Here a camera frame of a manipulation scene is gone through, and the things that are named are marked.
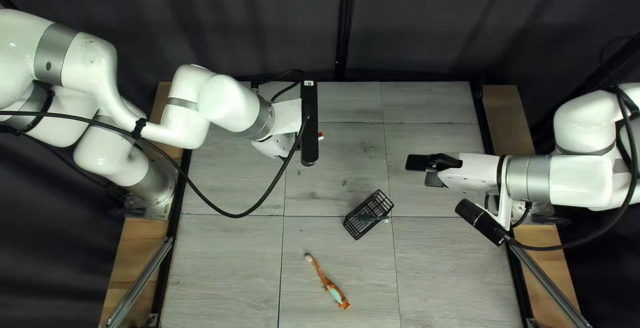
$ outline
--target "toothbrush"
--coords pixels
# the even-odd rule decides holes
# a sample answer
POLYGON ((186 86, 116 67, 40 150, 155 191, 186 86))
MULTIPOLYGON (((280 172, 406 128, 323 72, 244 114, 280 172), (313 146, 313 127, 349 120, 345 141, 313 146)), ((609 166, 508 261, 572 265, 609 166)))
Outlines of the toothbrush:
POLYGON ((335 299, 335 301, 339 303, 338 308, 347 309, 350 306, 350 304, 347 302, 347 298, 345 298, 344 294, 342 294, 342 291, 340 291, 340 289, 333 282, 331 282, 324 276, 322 269, 320 268, 314 257, 309 253, 305 253, 305 259, 309 263, 313 264, 314 267, 316 267, 318 275, 320 276, 320 280, 324 285, 324 291, 331 294, 333 299, 335 299))

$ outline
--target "gray tile floor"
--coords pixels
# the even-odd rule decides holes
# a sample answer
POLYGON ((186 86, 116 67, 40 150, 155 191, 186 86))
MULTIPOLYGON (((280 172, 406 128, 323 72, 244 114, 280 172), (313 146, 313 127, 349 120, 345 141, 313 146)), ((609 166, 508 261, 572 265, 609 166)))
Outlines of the gray tile floor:
MULTIPOLYGON (((284 85, 260 88, 270 99, 284 85)), ((408 153, 482 152, 466 82, 321 83, 320 160, 295 157, 265 204, 222 217, 188 190, 163 327, 517 327, 505 250, 454 213, 481 197, 423 185, 408 153), (342 219, 373 191, 396 204, 361 240, 342 219), (310 252, 352 304, 326 294, 310 252)), ((293 89, 281 98, 293 98, 293 89)), ((222 208, 256 201, 280 166, 212 127, 190 176, 222 208)))

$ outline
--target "black cable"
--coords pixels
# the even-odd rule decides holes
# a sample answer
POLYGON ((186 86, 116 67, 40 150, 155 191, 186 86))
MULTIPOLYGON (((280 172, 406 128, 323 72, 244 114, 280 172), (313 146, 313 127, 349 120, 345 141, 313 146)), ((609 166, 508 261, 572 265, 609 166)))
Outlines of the black cable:
POLYGON ((531 202, 525 202, 524 203, 524 212, 522 213, 522 216, 520 217, 520 219, 518 219, 514 224, 511 224, 511 229, 514 229, 515 227, 517 227, 520 224, 522 224, 522 222, 524 222, 524 219, 526 219, 527 215, 529 215, 529 211, 531 210, 531 206, 532 206, 531 202))
POLYGON ((293 83, 292 85, 290 85, 290 86, 288 86, 288 87, 284 88, 283 90, 279 91, 278 93, 276 93, 276 95, 274 95, 274 96, 273 96, 273 98, 271 98, 271 102, 275 102, 275 101, 276 101, 276 99, 277 99, 280 95, 282 95, 282 94, 284 94, 284 93, 287 93, 287 92, 288 92, 289 90, 291 90, 293 87, 295 87, 296 85, 300 84, 300 82, 301 82, 301 81, 295 82, 295 83, 293 83))
MULTIPOLYGON (((102 127, 102 128, 106 128, 106 129, 109 129, 109 130, 113 130, 115 132, 119 132, 121 134, 124 134, 124 135, 127 135, 129 137, 133 137, 134 138, 134 136, 133 136, 133 134, 131 132, 127 132, 126 130, 124 130, 122 128, 114 127, 114 126, 109 125, 107 123, 102 123, 101 121, 96 121, 96 120, 93 120, 93 119, 83 118, 82 116, 75 116, 75 115, 69 115, 69 114, 60 114, 60 113, 57 113, 57 112, 35 112, 35 111, 0 111, 0 115, 49 116, 49 117, 52 117, 52 118, 62 118, 62 119, 71 119, 71 120, 83 121, 84 123, 89 123, 90 125, 95 125, 97 127, 102 127)), ((164 152, 164 150, 158 148, 157 145, 153 144, 151 141, 148 141, 147 139, 145 139, 143 137, 140 137, 137 140, 139 142, 141 142, 142 144, 145 144, 148 147, 150 147, 151 149, 153 149, 156 152, 158 152, 165 159, 169 160, 169 162, 171 162, 173 167, 177 169, 178 174, 187 182, 187 184, 191 187, 191 189, 193 189, 193 191, 196 192, 198 197, 200 197, 200 199, 202 199, 213 210, 215 210, 216 212, 220 213, 221 215, 223 215, 225 217, 242 218, 242 217, 246 217, 247 215, 251 214, 253 211, 255 211, 255 209, 258 209, 258 207, 260 207, 260 204, 262 204, 262 202, 264 202, 267 199, 269 194, 271 194, 271 191, 273 191, 273 188, 275 188, 276 184, 280 180, 280 177, 282 176, 284 171, 287 169, 287 165, 289 165, 289 162, 293 158, 293 155, 296 152, 296 149, 298 148, 298 144, 300 143, 300 138, 302 137, 302 132, 304 131, 305 126, 307 125, 308 119, 309 118, 306 117, 304 119, 304 121, 302 122, 302 124, 300 125, 300 130, 298 131, 298 137, 296 138, 296 141, 293 143, 293 146, 291 147, 291 150, 289 151, 289 155, 287 156, 287 159, 282 163, 282 166, 280 167, 280 170, 278 170, 278 173, 276 174, 276 176, 271 181, 271 185, 269 185, 269 187, 264 192, 264 194, 260 197, 260 199, 255 204, 252 205, 251 208, 249 208, 249 209, 247 209, 244 212, 239 213, 239 214, 229 213, 227 211, 224 211, 223 209, 220 209, 215 204, 213 204, 212 201, 210 201, 207 197, 205 197, 204 194, 202 194, 202 192, 198 189, 198 187, 195 185, 195 183, 193 181, 191 181, 191 179, 187 176, 187 173, 185 173, 182 170, 182 168, 180 168, 180 164, 178 164, 175 160, 173 160, 173 158, 171 158, 171 156, 169 154, 164 152)))
POLYGON ((299 80, 296 80, 295 82, 293 82, 293 84, 292 84, 292 85, 290 85, 290 86, 288 86, 288 87, 284 88, 283 90, 280 90, 278 93, 276 93, 276 94, 273 96, 273 98, 271 98, 271 102, 275 102, 275 101, 276 101, 276 99, 277 99, 280 95, 282 95, 282 94, 284 94, 284 93, 288 92, 288 91, 289 91, 289 90, 291 90, 293 87, 295 87, 296 85, 300 84, 300 83, 305 79, 305 72, 304 72, 303 70, 301 70, 301 69, 289 69, 289 70, 287 70, 287 71, 283 71, 282 73, 280 73, 280 74, 276 75, 275 77, 269 78, 269 80, 268 80, 268 81, 269 81, 269 82, 271 82, 271 81, 274 81, 274 80, 276 80, 276 79, 279 79, 279 78, 285 77, 286 75, 289 75, 289 74, 291 74, 291 73, 299 73, 299 74, 300 74, 300 79, 299 79, 299 80))

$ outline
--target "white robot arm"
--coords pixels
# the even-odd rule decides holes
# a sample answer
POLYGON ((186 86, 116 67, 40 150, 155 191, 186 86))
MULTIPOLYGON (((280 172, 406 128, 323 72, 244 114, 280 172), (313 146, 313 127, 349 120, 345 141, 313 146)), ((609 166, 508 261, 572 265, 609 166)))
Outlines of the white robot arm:
MULTIPOLYGON (((125 130, 140 117, 129 109, 116 85, 116 49, 107 41, 52 21, 0 11, 0 108, 16 103, 36 79, 89 94, 125 130)), ((227 75, 195 65, 176 71, 160 124, 148 123, 141 135, 181 148, 198 148, 209 123, 252 140, 296 132, 301 103, 266 102, 227 75)))
MULTIPOLYGON (((640 84, 620 87, 631 100, 640 103, 640 84)), ((426 170, 427 186, 500 195, 497 215, 483 210, 506 230, 511 220, 522 214, 524 202, 593 211, 617 208, 623 203, 631 180, 627 163, 616 146, 616 122, 622 118, 616 95, 596 91, 558 109, 554 118, 557 149, 550 155, 409 155, 406 168, 426 170)), ((634 136, 639 136, 640 122, 632 120, 631 126, 634 136)), ((623 152, 628 152, 624 128, 620 139, 623 152)), ((631 204, 640 202, 639 192, 634 192, 631 204)))
MULTIPOLYGON (((180 66, 172 81, 160 124, 123 99, 116 86, 116 49, 107 41, 34 15, 0 9, 0 111, 47 111, 95 118, 138 130, 152 141, 194 149, 215 123, 252 140, 270 157, 286 156, 305 119, 317 117, 316 83, 306 98, 268 102, 227 75, 201 66, 180 66)), ((74 160, 85 170, 123 186, 146 206, 165 210, 175 182, 134 146, 128 135, 75 120, 0 115, 0 123, 54 146, 79 140, 74 160)), ((301 160, 317 160, 317 121, 305 126, 301 160), (315 128, 315 148, 312 146, 315 128)))

